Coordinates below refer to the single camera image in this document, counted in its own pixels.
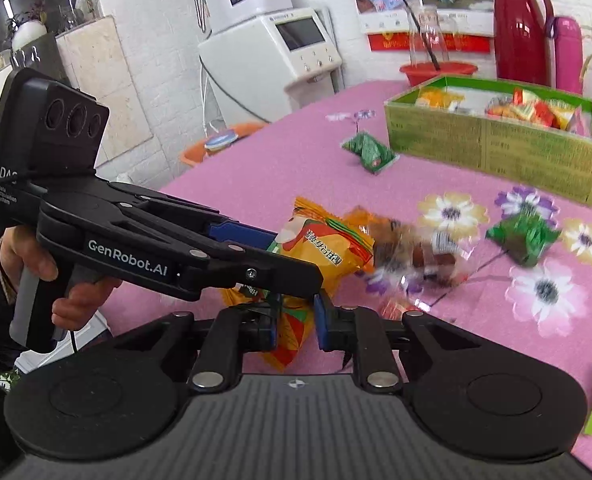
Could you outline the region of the person's left hand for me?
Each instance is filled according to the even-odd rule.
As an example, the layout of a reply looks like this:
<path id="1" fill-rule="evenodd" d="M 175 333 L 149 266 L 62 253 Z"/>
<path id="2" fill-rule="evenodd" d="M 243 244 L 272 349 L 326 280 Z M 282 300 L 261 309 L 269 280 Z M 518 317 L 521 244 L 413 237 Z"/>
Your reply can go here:
<path id="1" fill-rule="evenodd" d="M 0 238 L 0 280 L 9 304 L 14 304 L 23 270 L 31 270 L 47 282 L 57 278 L 55 260 L 40 246 L 26 226 L 7 228 Z M 65 298 L 52 306 L 52 322 L 64 330 L 80 330 L 121 285 L 118 278 L 101 278 L 96 283 L 79 283 Z"/>

